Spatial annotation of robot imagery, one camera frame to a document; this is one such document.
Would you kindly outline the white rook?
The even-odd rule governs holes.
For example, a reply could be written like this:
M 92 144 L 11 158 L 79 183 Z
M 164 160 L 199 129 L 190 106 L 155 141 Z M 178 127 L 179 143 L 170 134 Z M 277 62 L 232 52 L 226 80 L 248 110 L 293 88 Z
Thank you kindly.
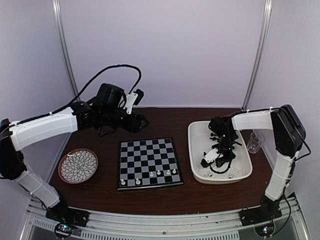
M 125 180 L 124 179 L 121 179 L 120 180 L 120 184 L 122 185 L 122 186 L 124 186 L 126 183 L 125 183 Z

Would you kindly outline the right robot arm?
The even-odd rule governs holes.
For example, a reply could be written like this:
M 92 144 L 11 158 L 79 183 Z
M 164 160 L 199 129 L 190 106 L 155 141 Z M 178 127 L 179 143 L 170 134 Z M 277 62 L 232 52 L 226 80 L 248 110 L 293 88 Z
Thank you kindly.
M 276 150 L 276 162 L 269 184 L 256 210 L 259 220 L 268 220 L 278 209 L 285 189 L 292 179 L 299 152 L 306 145 L 306 131 L 293 107 L 285 104 L 281 107 L 239 111 L 223 117 L 213 117 L 208 124 L 212 132 L 211 140 L 217 143 L 211 147 L 200 164 L 217 168 L 230 165 L 235 159 L 234 145 L 237 143 L 238 131 L 270 130 L 273 132 Z

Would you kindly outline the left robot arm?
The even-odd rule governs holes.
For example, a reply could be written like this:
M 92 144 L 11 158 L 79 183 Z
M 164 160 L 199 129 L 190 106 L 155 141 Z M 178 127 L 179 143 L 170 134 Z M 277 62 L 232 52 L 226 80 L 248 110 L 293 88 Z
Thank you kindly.
M 133 111 L 143 97 L 140 89 L 125 94 L 122 88 L 103 83 L 97 95 L 87 102 L 72 102 L 61 110 L 29 120 L 3 119 L 0 123 L 0 176 L 15 181 L 40 199 L 61 222 L 69 221 L 71 209 L 56 189 L 24 162 L 22 149 L 55 136 L 91 128 L 99 131 L 100 137 L 105 136 L 104 127 L 139 133 L 149 125 L 144 115 Z

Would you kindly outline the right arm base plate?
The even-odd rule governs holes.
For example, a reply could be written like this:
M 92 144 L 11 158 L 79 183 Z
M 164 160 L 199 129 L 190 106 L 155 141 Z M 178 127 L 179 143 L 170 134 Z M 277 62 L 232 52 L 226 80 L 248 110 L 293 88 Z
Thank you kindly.
M 238 214 L 243 227 L 268 222 L 280 218 L 283 215 L 281 210 L 275 210 L 272 213 L 263 213 L 260 207 L 243 209 Z

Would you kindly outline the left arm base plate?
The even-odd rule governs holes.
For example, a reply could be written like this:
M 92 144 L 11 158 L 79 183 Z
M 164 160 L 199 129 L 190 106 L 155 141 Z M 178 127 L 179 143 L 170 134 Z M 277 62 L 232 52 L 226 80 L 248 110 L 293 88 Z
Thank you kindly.
M 86 227 L 90 213 L 86 210 L 70 208 L 67 205 L 57 204 L 46 210 L 45 217 L 68 226 Z

